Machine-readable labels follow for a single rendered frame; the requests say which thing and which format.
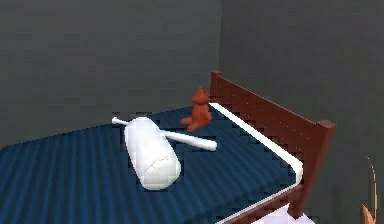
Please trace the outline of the orange teddy bear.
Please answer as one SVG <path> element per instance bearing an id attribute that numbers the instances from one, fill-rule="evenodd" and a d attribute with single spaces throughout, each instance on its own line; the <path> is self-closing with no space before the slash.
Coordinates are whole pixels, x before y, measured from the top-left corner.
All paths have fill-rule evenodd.
<path id="1" fill-rule="evenodd" d="M 188 132 L 194 132 L 199 128 L 207 126 L 211 122 L 212 115 L 209 110 L 209 101 L 210 97 L 208 92 L 199 86 L 192 96 L 191 115 L 180 120 L 180 123 L 187 127 Z"/>

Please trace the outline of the white baseball bat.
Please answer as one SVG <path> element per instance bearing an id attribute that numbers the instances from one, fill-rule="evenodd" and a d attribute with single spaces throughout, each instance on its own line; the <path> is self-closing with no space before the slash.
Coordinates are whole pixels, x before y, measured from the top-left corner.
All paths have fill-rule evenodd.
<path id="1" fill-rule="evenodd" d="M 191 136 L 191 135 L 186 135 L 186 134 L 181 134 L 176 132 L 171 132 L 171 131 L 165 131 L 165 130 L 161 130 L 161 133 L 166 138 L 169 138 L 184 144 L 188 144 L 194 147 L 202 148 L 204 150 L 215 151 L 217 148 L 217 143 L 212 140 L 203 139 L 196 136 Z"/>

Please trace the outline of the white bolster pillow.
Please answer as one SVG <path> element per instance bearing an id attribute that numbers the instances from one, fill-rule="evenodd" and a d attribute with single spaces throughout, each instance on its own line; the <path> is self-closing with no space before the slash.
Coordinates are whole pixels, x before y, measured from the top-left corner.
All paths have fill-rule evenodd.
<path id="1" fill-rule="evenodd" d="M 161 129 L 149 118 L 138 117 L 124 129 L 126 148 L 140 184 L 163 190 L 180 176 L 181 163 Z"/>

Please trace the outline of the orange curved object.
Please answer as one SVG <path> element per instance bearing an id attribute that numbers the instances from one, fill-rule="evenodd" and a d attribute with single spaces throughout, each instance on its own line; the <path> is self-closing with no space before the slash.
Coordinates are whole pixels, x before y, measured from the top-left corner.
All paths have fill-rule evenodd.
<path id="1" fill-rule="evenodd" d="M 378 209 L 378 194 L 377 194 L 377 182 L 376 173 L 373 163 L 369 157 L 367 157 L 370 166 L 370 179 L 369 179 L 369 205 L 361 205 L 361 221 L 362 224 L 376 224 L 377 222 L 377 209 Z"/>

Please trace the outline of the blue bed with brown frame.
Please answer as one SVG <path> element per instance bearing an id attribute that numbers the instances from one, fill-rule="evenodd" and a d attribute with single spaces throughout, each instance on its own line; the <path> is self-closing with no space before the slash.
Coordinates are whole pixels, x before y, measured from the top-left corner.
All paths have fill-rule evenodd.
<path id="1" fill-rule="evenodd" d="M 251 224 L 300 217 L 336 126 L 211 74 L 215 151 L 174 142 L 180 177 L 144 189 L 124 128 L 105 124 L 0 149 L 0 224 Z"/>

